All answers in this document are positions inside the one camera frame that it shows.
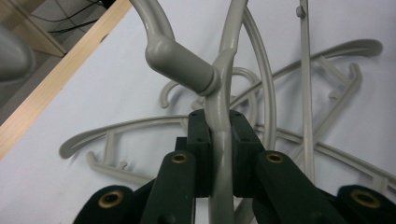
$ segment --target brass grommet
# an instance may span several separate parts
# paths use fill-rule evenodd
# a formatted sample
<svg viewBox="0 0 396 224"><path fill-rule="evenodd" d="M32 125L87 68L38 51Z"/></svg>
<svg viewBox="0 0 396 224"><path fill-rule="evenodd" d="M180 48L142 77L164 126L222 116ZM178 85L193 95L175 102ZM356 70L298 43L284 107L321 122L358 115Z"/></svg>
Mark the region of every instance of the brass grommet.
<svg viewBox="0 0 396 224"><path fill-rule="evenodd" d="M183 154L183 153L177 153L176 155L173 155L172 157L172 162L174 163L184 163L186 162L188 157Z"/></svg>
<svg viewBox="0 0 396 224"><path fill-rule="evenodd" d="M381 202L369 191L354 189L350 193L352 199L369 208L379 208L381 206Z"/></svg>
<svg viewBox="0 0 396 224"><path fill-rule="evenodd" d="M273 163L282 163L283 162L283 157L275 152L267 154L265 157L268 161L273 162Z"/></svg>
<svg viewBox="0 0 396 224"><path fill-rule="evenodd" d="M100 197L98 202L99 206L101 206L102 208L114 207L122 202L123 196L124 193L121 190L119 189L111 190L110 192Z"/></svg>

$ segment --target black cable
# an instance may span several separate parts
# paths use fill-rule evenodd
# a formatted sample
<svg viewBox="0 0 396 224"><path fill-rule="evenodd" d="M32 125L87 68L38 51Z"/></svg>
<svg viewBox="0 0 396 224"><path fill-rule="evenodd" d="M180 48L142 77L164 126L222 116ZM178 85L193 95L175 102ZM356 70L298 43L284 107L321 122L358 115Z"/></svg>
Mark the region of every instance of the black cable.
<svg viewBox="0 0 396 224"><path fill-rule="evenodd" d="M98 21L98 20L87 21L87 22L84 22L84 23L82 23L82 24L80 24L80 25L73 26L73 27L70 27L70 28L66 28L66 29L62 29L62 30L57 30L57 31L48 31L48 33L50 33L50 34L56 34L56 33L63 34L63 33L66 33L66 32L72 31L72 30L75 30L75 29L77 29L77 28L79 28L79 27L83 27L83 26L86 26L86 25L95 23L95 22L97 22L97 21Z"/></svg>
<svg viewBox="0 0 396 224"><path fill-rule="evenodd" d="M71 16L69 16L69 17L66 17L66 18L63 18L63 19L61 19L61 20L55 20L55 21L53 21L53 20L48 20L48 19L45 19L45 18L36 16L36 15L32 15L32 17L37 18L37 19L42 20L42 21L49 21L49 22L67 21L67 20L70 20L71 18L77 16L77 14L81 13L82 11L86 10L87 8L96 5L98 2L100 2L100 1L91 2L89 5L87 5L87 6L84 7L83 9L81 9L81 10L79 10L78 12L74 13L73 15L71 15Z"/></svg>

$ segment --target white surface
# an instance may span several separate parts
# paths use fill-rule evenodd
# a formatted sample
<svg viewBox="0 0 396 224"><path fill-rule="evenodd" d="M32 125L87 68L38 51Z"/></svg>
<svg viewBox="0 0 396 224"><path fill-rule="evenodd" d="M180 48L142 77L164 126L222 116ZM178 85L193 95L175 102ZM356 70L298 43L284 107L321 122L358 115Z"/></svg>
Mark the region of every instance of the white surface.
<svg viewBox="0 0 396 224"><path fill-rule="evenodd" d="M223 1L161 1L179 43L212 63L217 56L221 27L228 8ZM249 8L262 31L272 70L293 62L300 55L300 21L295 15L298 1L252 0ZM396 14L394 1L311 1L311 52L340 43L375 38L384 45L375 58L343 58L335 64L344 72L351 62L361 66L363 82L322 142L338 147L396 175ZM138 186L92 171L85 154L100 154L103 141L84 147L67 161L58 155L69 137L93 128L131 119L160 115L188 114L195 98L192 92L176 88L171 106L158 104L162 86L168 81L155 74L145 62L146 34L131 9L116 29L85 62L44 111L35 125L0 161L0 223L72 223L85 202L108 185ZM252 48L242 31L235 66L258 73ZM334 88L329 78L313 69L314 118L328 111L327 94ZM302 132L300 74L276 82L278 127ZM234 92L247 86L236 79ZM180 129L150 129L120 137L117 155L140 174L156 175L163 156L173 150ZM344 166L317 158L317 181L335 193L341 185L367 184L364 175ZM198 206L205 211L205 202ZM196 223L206 223L198 213Z"/></svg>

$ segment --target round hole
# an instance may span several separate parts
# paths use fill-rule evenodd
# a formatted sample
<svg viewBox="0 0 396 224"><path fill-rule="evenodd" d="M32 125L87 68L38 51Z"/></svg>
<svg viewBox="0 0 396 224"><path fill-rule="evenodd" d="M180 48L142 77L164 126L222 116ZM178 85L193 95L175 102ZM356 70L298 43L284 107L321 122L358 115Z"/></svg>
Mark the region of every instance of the round hole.
<svg viewBox="0 0 396 224"><path fill-rule="evenodd" d="M283 157L280 154L277 154L275 152L270 153L266 156L267 160L273 163L282 163L283 162Z"/></svg>
<svg viewBox="0 0 396 224"><path fill-rule="evenodd" d="M99 206L102 208L111 208L120 204L122 200L123 192L121 190L115 189L100 197Z"/></svg>
<svg viewBox="0 0 396 224"><path fill-rule="evenodd" d="M172 157L172 162L174 163L184 163L187 161L187 156L184 154L176 154Z"/></svg>
<svg viewBox="0 0 396 224"><path fill-rule="evenodd" d="M369 208L379 208L381 206L381 202L369 191L354 189L350 195L355 202L363 206Z"/></svg>
<svg viewBox="0 0 396 224"><path fill-rule="evenodd" d="M176 223L176 217L172 214L164 214L158 217L158 224L174 224Z"/></svg>

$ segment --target wooden edge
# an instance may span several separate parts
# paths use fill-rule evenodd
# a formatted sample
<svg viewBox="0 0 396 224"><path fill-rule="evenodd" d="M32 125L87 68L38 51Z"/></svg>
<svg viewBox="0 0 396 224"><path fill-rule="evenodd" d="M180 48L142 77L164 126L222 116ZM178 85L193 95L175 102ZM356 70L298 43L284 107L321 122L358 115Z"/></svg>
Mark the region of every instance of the wooden edge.
<svg viewBox="0 0 396 224"><path fill-rule="evenodd" d="M117 0L0 126L0 160L29 130L70 77L90 57L101 40L110 33L131 6L128 0Z"/></svg>

